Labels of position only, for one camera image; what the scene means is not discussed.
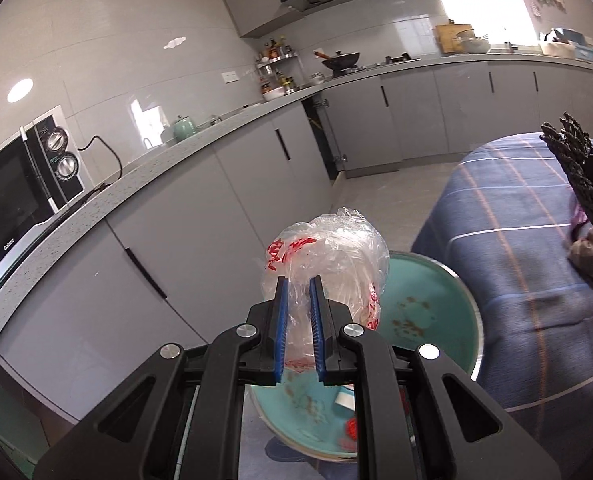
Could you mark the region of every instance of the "microwave door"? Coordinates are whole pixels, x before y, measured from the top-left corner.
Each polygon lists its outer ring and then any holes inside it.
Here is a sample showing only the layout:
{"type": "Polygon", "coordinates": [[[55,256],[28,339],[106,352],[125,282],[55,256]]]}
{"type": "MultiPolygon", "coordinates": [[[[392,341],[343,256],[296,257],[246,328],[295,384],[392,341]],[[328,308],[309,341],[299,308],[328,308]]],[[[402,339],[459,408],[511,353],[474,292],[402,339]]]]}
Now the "microwave door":
{"type": "Polygon", "coordinates": [[[0,281],[45,229],[56,208],[23,137],[21,132],[0,151],[0,281]]]}

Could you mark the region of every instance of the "countertop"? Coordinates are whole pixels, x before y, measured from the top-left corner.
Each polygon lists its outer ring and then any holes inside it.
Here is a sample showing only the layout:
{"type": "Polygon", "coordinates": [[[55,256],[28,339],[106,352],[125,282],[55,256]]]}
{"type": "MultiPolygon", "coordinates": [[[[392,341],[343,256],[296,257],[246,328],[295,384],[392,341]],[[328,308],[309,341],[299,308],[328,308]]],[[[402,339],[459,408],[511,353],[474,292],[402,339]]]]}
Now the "countertop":
{"type": "Polygon", "coordinates": [[[119,205],[142,187],[179,164],[182,160],[205,148],[221,137],[257,120],[279,108],[301,101],[326,88],[356,81],[366,77],[382,75],[413,68],[473,61],[536,61],[564,64],[593,70],[593,64],[558,57],[536,56],[532,54],[464,54],[461,56],[437,59],[419,59],[383,65],[371,70],[339,77],[326,83],[306,88],[274,101],[244,109],[239,114],[199,132],[178,144],[171,146],[126,173],[118,182],[94,196],[78,211],[67,218],[57,229],[47,236],[17,267],[0,288],[0,333],[16,308],[38,283],[43,275],[65,254],[86,232],[92,229],[119,205]]]}

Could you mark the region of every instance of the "clear plastic bag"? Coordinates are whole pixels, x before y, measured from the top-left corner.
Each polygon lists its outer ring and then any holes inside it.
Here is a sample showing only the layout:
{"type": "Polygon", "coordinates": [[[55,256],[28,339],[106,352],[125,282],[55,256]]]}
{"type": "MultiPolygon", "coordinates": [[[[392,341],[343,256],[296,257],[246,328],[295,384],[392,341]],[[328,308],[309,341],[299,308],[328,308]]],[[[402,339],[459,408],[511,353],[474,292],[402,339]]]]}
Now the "clear plastic bag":
{"type": "Polygon", "coordinates": [[[381,234],[358,211],[342,207],[294,224],[270,244],[266,256],[265,300],[274,298],[279,276],[289,280],[286,367],[315,367],[309,282],[317,274],[325,297],[346,304],[355,322],[372,330],[379,325],[390,255],[381,234]]]}

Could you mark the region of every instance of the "power cord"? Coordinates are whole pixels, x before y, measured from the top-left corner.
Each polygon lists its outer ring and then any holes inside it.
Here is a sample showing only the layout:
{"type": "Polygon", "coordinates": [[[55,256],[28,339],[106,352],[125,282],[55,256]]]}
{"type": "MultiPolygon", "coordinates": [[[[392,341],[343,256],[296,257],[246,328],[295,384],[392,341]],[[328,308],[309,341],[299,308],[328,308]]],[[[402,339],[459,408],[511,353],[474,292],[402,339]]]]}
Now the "power cord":
{"type": "Polygon", "coordinates": [[[90,139],[90,142],[88,142],[83,148],[79,148],[79,151],[84,152],[85,150],[87,150],[90,147],[91,143],[94,142],[94,139],[99,139],[103,143],[103,145],[105,145],[105,147],[109,149],[110,152],[112,152],[112,155],[115,156],[116,161],[118,162],[118,178],[121,178],[123,176],[123,164],[121,163],[121,159],[118,158],[116,152],[112,148],[110,148],[110,145],[107,142],[105,142],[105,140],[101,139],[98,135],[95,135],[92,139],[90,139]]]}

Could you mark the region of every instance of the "kitchen floor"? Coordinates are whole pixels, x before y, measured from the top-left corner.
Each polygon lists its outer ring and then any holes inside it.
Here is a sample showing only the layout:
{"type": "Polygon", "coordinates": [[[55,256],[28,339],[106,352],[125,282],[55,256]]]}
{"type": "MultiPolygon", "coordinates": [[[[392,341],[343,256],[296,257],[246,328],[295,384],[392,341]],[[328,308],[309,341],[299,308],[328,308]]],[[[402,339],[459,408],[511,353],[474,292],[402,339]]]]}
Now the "kitchen floor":
{"type": "Polygon", "coordinates": [[[357,209],[381,233],[388,249],[409,251],[456,166],[456,162],[428,164],[349,178],[333,210],[357,209]]]}
{"type": "MultiPolygon", "coordinates": [[[[349,178],[341,184],[334,210],[342,206],[358,209],[381,232],[391,251],[409,251],[456,165],[429,164],[349,178]]],[[[307,463],[279,463],[266,456],[264,449],[273,434],[247,396],[242,430],[241,480],[321,480],[307,463]]]]}

